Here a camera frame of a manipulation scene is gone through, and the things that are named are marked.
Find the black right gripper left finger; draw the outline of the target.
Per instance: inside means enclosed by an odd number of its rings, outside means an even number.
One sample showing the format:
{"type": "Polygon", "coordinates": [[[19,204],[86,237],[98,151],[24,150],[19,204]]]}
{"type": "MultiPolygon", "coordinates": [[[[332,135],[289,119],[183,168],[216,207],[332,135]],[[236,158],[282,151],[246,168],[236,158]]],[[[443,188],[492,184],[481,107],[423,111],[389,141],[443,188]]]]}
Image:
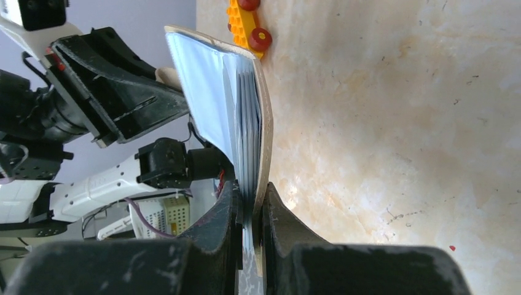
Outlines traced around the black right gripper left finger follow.
{"type": "Polygon", "coordinates": [[[241,193],[224,184],[215,205],[175,238],[62,241],[36,247],[7,294],[237,294],[241,193]]]}

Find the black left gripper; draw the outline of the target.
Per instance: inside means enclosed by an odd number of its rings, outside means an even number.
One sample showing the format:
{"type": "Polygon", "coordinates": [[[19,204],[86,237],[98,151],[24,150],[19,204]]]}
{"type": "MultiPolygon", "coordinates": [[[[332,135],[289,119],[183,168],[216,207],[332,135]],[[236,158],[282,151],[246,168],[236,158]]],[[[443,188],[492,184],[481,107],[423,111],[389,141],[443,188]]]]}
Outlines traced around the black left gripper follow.
{"type": "Polygon", "coordinates": [[[50,60],[55,88],[33,91],[28,79],[1,71],[2,134],[68,143],[89,131],[107,147],[189,113],[180,87],[157,81],[156,69],[111,27],[57,39],[50,60]]]}

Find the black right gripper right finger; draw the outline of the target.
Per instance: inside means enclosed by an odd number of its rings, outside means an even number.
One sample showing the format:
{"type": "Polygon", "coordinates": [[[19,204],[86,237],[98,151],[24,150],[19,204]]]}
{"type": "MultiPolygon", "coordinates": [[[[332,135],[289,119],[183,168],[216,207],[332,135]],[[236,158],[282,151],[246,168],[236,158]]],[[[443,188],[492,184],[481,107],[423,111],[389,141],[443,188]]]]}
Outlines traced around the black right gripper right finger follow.
{"type": "Polygon", "coordinates": [[[266,294],[469,294],[456,262],[430,246],[341,245],[307,227],[268,184],[262,205],[266,294]]]}

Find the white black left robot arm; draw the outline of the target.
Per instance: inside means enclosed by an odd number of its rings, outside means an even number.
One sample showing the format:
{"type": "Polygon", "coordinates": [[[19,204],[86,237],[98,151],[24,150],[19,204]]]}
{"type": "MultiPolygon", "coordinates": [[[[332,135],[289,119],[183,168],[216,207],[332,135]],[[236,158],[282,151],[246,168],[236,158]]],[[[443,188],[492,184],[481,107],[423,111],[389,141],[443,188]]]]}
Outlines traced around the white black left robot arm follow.
{"type": "Polygon", "coordinates": [[[72,152],[65,145],[91,133],[104,148],[125,144],[188,113],[180,87],[156,79],[111,27],[44,45],[45,87],[1,71],[1,235],[48,237],[125,199],[185,192],[192,182],[233,178],[211,143],[189,150],[159,138],[91,176],[57,181],[72,152]]]}

